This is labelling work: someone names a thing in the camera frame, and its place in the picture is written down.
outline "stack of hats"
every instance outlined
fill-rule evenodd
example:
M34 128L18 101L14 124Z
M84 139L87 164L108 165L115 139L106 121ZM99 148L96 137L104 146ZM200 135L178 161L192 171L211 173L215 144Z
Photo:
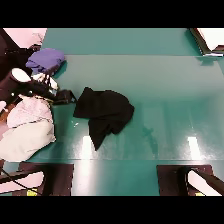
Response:
M223 56L224 28L189 28L203 56Z

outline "yellow label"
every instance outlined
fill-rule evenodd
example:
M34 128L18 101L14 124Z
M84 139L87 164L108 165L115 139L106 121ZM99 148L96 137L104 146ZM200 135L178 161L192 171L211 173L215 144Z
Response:
M34 192L34 191L28 190L27 191L27 196L37 196L37 193Z
M204 194L202 194L201 192L195 193L196 196L205 196Z

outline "black garment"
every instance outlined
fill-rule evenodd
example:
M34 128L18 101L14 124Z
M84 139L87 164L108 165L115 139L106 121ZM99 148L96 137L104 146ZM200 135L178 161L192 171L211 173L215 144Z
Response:
M74 117L90 118L89 135L97 150L106 135L118 134L131 120L134 107L114 91L93 91L86 87L77 101Z

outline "wire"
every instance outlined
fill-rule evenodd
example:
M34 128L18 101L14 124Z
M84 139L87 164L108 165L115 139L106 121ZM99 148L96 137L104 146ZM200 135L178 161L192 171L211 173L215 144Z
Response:
M17 182L16 180L13 180L12 177L10 176L10 174L7 173L5 170L3 170L3 168L1 168L1 170L2 170L2 172L3 172L7 177L9 177L9 179L10 179L11 181L13 181L14 183L18 184L20 187L23 187L23 188L25 188L26 190L33 191L33 192L35 192L35 193L37 193L37 194L39 194L39 195L42 196L42 194L39 193L38 191L35 191L35 190L33 190L32 188L28 188L28 187L24 186L23 184L20 184L20 183Z

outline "teal table surface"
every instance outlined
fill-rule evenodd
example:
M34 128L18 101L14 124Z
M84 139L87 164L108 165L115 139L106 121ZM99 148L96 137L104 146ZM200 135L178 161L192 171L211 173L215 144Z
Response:
M74 163L72 195L159 195L158 164L211 164L224 180L224 61L200 57L187 29L49 28L46 47L66 54L62 89L111 89L135 106L97 152L75 105L53 107L57 141L29 162Z

